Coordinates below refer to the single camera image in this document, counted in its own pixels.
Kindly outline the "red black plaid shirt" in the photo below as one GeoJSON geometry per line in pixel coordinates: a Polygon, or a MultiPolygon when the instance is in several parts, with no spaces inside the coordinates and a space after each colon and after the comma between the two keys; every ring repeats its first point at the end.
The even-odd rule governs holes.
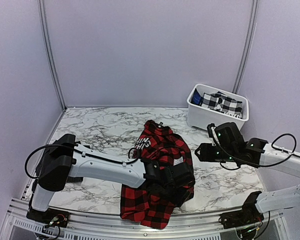
{"type": "Polygon", "coordinates": [[[174,209],[194,197],[191,150],[169,126],[148,120],[128,155],[145,165],[146,181],[138,188],[122,185],[120,217],[162,230],[174,209]]]}

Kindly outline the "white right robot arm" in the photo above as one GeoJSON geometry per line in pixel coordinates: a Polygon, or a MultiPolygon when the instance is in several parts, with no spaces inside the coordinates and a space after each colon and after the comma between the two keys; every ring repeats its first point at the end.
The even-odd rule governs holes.
{"type": "Polygon", "coordinates": [[[255,168],[265,190],[252,193],[247,206],[238,212],[237,219],[248,224],[257,213],[300,208],[300,152],[285,149],[267,140],[235,138],[217,132],[210,143],[201,143],[195,150],[201,162],[234,163],[255,168]]]}

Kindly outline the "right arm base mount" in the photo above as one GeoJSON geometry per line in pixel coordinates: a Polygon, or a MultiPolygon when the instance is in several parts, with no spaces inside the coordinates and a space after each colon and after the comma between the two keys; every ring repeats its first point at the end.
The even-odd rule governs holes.
{"type": "Polygon", "coordinates": [[[237,239],[254,240],[264,224],[264,219],[262,213],[253,213],[251,210],[236,210],[222,213],[218,222],[224,229],[235,228],[237,239]]]}

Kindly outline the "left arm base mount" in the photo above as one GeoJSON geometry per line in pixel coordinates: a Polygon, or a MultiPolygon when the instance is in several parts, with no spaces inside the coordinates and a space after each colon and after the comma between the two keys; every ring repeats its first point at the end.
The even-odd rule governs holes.
{"type": "Polygon", "coordinates": [[[68,211],[56,210],[48,208],[46,211],[39,211],[30,208],[27,211],[26,217],[38,223],[44,224],[43,230],[56,230],[50,237],[51,240],[56,240],[61,236],[61,228],[66,228],[68,225],[70,213],[68,211]]]}

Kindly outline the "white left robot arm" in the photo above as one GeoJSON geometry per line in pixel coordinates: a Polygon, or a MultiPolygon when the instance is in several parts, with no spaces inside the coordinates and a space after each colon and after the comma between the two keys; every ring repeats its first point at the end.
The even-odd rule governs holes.
{"type": "Polygon", "coordinates": [[[174,166],[160,166],[155,159],[123,158],[92,150],[78,142],[73,134],[65,134],[53,144],[38,147],[31,158],[43,151],[34,176],[29,211],[43,223],[53,219],[50,201],[64,189],[69,177],[92,178],[115,182],[147,192],[171,196],[172,193],[195,182],[194,172],[186,162],[174,166]]]}

